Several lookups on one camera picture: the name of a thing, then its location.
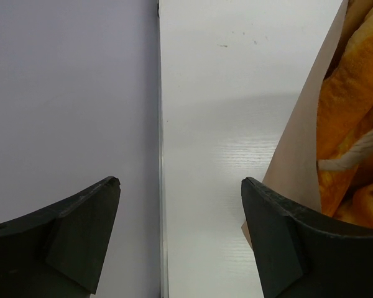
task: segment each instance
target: black plastic jaw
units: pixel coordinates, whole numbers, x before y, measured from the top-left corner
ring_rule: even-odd
[[[373,298],[373,230],[327,217],[253,178],[242,202],[265,298]]]
[[[120,197],[108,177],[84,191],[0,223],[0,298],[95,294]]]

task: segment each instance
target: white wood grain surface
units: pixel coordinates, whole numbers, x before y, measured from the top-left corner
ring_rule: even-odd
[[[169,297],[262,297],[241,180],[263,177],[340,3],[161,2]]]

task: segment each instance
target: paper bag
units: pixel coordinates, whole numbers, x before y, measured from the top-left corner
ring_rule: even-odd
[[[339,63],[345,63],[346,58],[343,54],[351,48],[348,42],[353,37],[352,42],[361,41],[361,35],[364,35],[365,32],[363,34],[361,32],[360,36],[355,36],[354,33],[361,25],[363,28],[364,19],[372,11],[373,0],[344,0],[341,3],[263,180],[263,184],[275,192],[329,216],[333,216],[341,203],[341,199],[347,193],[357,166],[354,165],[345,173],[341,171],[337,173],[322,172],[318,171],[317,168],[318,158],[337,160],[345,157],[343,155],[348,150],[352,151],[351,148],[355,148],[357,139],[359,140],[361,137],[363,139],[363,136],[366,137],[366,134],[369,134],[370,130],[373,129],[373,105],[369,106],[368,104],[367,107],[362,108],[362,111],[360,110],[362,115],[357,116],[354,123],[349,123],[350,129],[347,128],[348,120],[341,124],[345,127],[339,129],[340,133],[338,128],[335,127],[335,135],[340,134],[337,136],[338,139],[336,138],[334,141],[334,144],[337,145],[326,148],[326,145],[322,146],[322,143],[319,142],[321,141],[320,129],[322,125],[320,121],[327,116],[321,116],[320,119],[320,115],[324,114],[328,106],[326,104],[321,105],[320,97],[325,96],[326,88],[331,88],[327,86],[328,83],[326,83],[327,85],[324,83],[324,79],[327,80],[326,82],[334,80],[333,76],[338,75]],[[333,197],[325,198],[323,185],[326,185],[326,183],[334,184],[340,180],[340,177],[342,177],[341,180],[344,179],[342,186],[331,186],[333,187],[331,196],[335,196],[335,191],[340,192],[338,194],[339,199],[333,202]],[[251,245],[246,222],[244,222],[242,230]]]

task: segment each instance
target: fried food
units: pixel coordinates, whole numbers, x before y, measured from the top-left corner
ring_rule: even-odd
[[[334,213],[333,218],[349,224],[360,225],[360,221],[356,217],[352,207],[352,200],[343,202]]]
[[[343,140],[340,146],[333,152],[331,158],[339,158],[346,153],[354,143],[367,133],[373,126],[373,109],[358,123]],[[321,211],[323,214],[332,217],[340,202],[348,190],[348,187],[355,176],[357,167],[343,172],[319,171],[319,192],[321,195]]]
[[[326,77],[331,75],[334,69],[337,67],[341,56],[345,51],[348,40],[363,23],[365,16],[372,8],[373,0],[349,0],[343,30],[341,31],[337,49],[333,55],[333,59],[331,60]]]
[[[317,160],[329,159],[373,107],[373,8],[322,84],[316,130]]]
[[[373,183],[357,190],[352,199],[355,214],[373,228]]]
[[[370,183],[373,183],[373,154],[359,165],[351,187],[362,187]]]

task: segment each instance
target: lavender wall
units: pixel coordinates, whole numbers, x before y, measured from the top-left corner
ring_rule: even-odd
[[[159,295],[158,31],[155,0],[0,0],[0,222],[117,176],[97,297]]]

